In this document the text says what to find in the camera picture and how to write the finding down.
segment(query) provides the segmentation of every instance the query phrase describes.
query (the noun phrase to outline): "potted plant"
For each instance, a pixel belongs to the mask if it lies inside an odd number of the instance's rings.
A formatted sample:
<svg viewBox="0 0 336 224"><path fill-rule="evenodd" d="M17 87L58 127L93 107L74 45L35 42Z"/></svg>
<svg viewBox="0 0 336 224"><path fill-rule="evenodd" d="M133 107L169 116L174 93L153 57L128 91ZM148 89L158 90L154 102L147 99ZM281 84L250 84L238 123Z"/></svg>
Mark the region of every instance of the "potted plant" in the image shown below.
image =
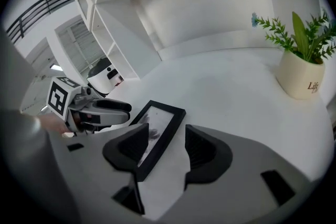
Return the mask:
<svg viewBox="0 0 336 224"><path fill-rule="evenodd" d="M311 17L312 21L306 22L305 27L301 18L293 12L294 35L289 36L279 18L270 21L252 14L252 26L267 28L272 34L266 33L266 40L285 49L276 78L287 94L295 99L314 96L324 75L322 58L331 57L336 49L336 21L329 21L325 11L322 17Z"/></svg>

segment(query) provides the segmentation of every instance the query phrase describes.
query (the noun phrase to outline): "railing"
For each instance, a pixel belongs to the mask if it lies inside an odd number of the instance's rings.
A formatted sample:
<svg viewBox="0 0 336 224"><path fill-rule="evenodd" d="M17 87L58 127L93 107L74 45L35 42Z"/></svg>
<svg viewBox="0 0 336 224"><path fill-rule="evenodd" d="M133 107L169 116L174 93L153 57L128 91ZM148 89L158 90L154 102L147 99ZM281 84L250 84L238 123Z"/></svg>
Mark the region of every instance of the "railing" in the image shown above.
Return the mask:
<svg viewBox="0 0 336 224"><path fill-rule="evenodd" d="M61 8L63 5L73 0L39 0L29 9L23 12L8 28L7 34L15 44L20 38L25 36L25 32L29 31L39 20L51 14L55 9Z"/></svg>

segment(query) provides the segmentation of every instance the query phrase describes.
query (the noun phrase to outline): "white flower pot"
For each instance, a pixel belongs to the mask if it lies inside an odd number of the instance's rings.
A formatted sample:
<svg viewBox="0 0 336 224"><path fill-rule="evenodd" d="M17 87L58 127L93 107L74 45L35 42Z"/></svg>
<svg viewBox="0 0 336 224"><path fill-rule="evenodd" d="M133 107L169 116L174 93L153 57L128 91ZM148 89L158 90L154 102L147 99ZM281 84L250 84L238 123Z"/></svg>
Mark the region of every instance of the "white flower pot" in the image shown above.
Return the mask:
<svg viewBox="0 0 336 224"><path fill-rule="evenodd" d="M304 61L292 52L282 55L276 78L284 91L295 99L310 99L319 89L324 75L324 63Z"/></svg>

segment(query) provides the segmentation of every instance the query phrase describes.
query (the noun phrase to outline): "green plant leaves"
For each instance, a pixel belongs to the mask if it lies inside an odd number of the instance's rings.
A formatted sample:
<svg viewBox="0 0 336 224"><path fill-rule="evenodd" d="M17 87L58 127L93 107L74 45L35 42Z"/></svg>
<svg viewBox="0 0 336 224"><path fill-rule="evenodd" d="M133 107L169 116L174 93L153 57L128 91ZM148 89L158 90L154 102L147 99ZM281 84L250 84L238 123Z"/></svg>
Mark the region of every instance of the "green plant leaves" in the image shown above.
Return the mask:
<svg viewBox="0 0 336 224"><path fill-rule="evenodd" d="M308 37L306 36L306 29L304 27L305 25L303 24L299 15L297 15L295 12L292 12L292 19L295 33L295 36L292 35L292 38L295 40L295 43L298 46L298 50L302 53L304 60L306 60L308 56L309 43Z"/></svg>

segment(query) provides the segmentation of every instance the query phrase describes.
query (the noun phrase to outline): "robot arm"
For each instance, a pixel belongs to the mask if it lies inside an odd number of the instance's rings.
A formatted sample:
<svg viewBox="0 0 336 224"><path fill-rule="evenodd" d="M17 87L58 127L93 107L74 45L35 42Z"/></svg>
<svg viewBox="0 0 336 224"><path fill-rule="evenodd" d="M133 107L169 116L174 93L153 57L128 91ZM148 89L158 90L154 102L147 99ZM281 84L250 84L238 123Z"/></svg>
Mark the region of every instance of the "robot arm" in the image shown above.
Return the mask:
<svg viewBox="0 0 336 224"><path fill-rule="evenodd" d="M47 106L72 132L94 132L125 123L132 110L128 103L97 98L90 87L83 87L67 77L53 77Z"/></svg>

